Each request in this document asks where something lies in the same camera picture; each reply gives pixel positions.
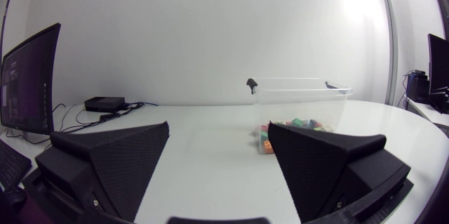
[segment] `white wall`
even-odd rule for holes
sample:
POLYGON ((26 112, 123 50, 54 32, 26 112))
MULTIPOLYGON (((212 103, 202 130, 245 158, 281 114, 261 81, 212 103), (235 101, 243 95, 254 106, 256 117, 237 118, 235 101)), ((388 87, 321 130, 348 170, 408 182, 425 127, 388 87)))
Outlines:
POLYGON ((385 99, 383 0, 31 0, 27 36, 55 22, 54 104, 251 103, 248 77, 323 77, 385 99))
POLYGON ((444 38, 437 0, 391 0, 398 32, 398 80, 394 105, 404 94, 403 75, 409 70, 429 73, 429 33, 444 38))
POLYGON ((27 38, 25 30, 30 1, 31 0, 9 1, 3 37, 3 55, 27 38))

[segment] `computer monitor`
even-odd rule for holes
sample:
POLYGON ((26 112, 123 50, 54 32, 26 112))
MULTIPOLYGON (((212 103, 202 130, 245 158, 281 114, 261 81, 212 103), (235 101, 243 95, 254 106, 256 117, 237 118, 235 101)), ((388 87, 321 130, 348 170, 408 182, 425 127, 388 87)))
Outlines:
POLYGON ((449 41, 429 34, 430 54, 430 92, 429 102, 442 113, 449 112, 447 95, 449 86, 449 41))
POLYGON ((40 31, 4 56, 1 125, 46 135, 53 131, 51 86, 60 27, 40 31))

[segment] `green block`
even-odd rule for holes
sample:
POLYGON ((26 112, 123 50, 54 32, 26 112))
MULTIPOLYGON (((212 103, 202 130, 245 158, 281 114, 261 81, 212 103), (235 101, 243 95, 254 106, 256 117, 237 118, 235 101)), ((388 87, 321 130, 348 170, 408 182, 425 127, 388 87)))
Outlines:
POLYGON ((304 122, 298 118, 295 118, 292 120, 292 126, 302 126, 304 125, 304 122))

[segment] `cable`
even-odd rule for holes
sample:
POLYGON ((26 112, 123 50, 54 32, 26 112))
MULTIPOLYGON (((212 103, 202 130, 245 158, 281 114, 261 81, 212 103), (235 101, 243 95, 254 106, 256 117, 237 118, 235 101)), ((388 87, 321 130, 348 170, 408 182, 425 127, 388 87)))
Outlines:
POLYGON ((52 144, 48 144, 47 147, 45 147, 43 150, 46 151, 48 147, 50 147, 52 144))
POLYGON ((81 110, 81 111, 78 112, 78 114, 77 114, 76 117, 75 117, 76 122, 80 123, 81 125, 89 125, 90 123, 92 123, 92 122, 83 123, 83 122, 81 122, 81 121, 78 120, 78 116, 79 116, 79 114, 81 114, 82 112, 85 112, 85 110, 81 110))
POLYGON ((154 106, 159 106, 159 105, 157 105, 157 104, 149 103, 149 102, 134 102, 134 103, 128 103, 128 105, 136 105, 136 104, 144 104, 144 105, 154 105, 154 106))
POLYGON ((91 123, 81 123, 80 121, 78 121, 78 119, 76 120, 78 123, 80 123, 81 125, 78 125, 78 126, 70 126, 70 127, 68 127, 68 128, 66 128, 66 129, 64 129, 64 130, 61 130, 61 132, 63 132, 63 133, 73 133, 73 132, 77 132, 77 131, 80 131, 80 130, 82 130, 82 129, 86 129, 86 128, 88 128, 88 127, 92 127, 92 126, 97 126, 97 125, 99 125, 99 124, 101 124, 101 123, 105 123, 106 121, 110 121, 111 119, 116 119, 116 118, 119 118, 119 117, 122 117, 122 116, 124 116, 124 115, 127 115, 128 113, 130 113, 130 112, 132 112, 132 111, 134 111, 134 110, 136 110, 136 109, 139 109, 139 108, 141 108, 141 107, 143 107, 145 104, 144 103, 131 103, 131 104, 126 104, 126 112, 124 112, 124 113, 121 113, 121 114, 117 114, 116 116, 114 116, 114 117, 110 117, 110 118, 107 118, 107 119, 103 119, 103 120, 99 120, 99 121, 95 121, 95 122, 91 122, 91 123))
POLYGON ((46 142, 47 140, 50 140, 50 138, 47 138, 47 139, 41 140, 41 141, 39 141, 39 142, 37 142, 37 143, 33 143, 32 141, 28 140, 28 139, 27 139, 26 137, 24 137, 23 135, 9 136, 9 135, 8 135, 9 129, 5 129, 5 132, 6 132, 6 137, 8 137, 8 138, 19 138, 19 137, 21 137, 21 138, 24 138, 25 140, 27 140, 28 143, 35 144, 35 145, 36 145, 36 144, 43 143, 43 142, 46 142))
POLYGON ((62 103, 59 103, 58 105, 56 105, 56 107, 55 107, 55 109, 53 109, 51 112, 55 112, 56 111, 56 109, 59 107, 59 106, 63 106, 63 107, 66 107, 64 104, 62 104, 62 103))
POLYGON ((409 82, 407 83, 407 86, 404 84, 404 83, 406 82, 407 77, 408 77, 408 76, 415 77, 415 73, 411 73, 411 72, 413 72, 413 70, 409 70, 406 74, 403 75, 403 76, 404 76, 404 80, 402 81, 402 86, 404 87, 404 89, 405 89, 406 91, 404 91, 404 93, 402 94, 401 99, 399 99, 399 102, 398 102, 398 104, 396 105, 396 107, 399 107, 399 104, 401 103, 402 99, 404 98, 404 96, 406 96, 407 90, 408 90, 408 88, 409 88, 409 84, 411 83, 411 81, 409 81, 409 82))
POLYGON ((61 127, 59 128, 59 131, 60 131, 60 132, 62 132, 61 130, 62 130, 62 127, 64 126, 64 119, 65 119, 65 117, 67 116, 67 114, 70 112, 70 110, 71 110, 74 106, 75 106, 75 105, 71 106, 71 107, 65 112, 64 117, 62 118, 62 121, 61 121, 61 127))

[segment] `mouse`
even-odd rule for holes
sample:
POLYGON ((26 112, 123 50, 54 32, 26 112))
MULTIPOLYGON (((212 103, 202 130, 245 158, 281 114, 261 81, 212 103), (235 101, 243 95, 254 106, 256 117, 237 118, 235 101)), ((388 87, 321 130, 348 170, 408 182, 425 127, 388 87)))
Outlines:
POLYGON ((22 188, 20 188, 18 186, 5 191, 4 197, 5 197, 6 201, 8 202, 8 204, 11 207, 13 207, 13 209, 16 213, 18 213, 21 210, 21 208, 27 201, 27 194, 25 193, 25 191, 22 188))

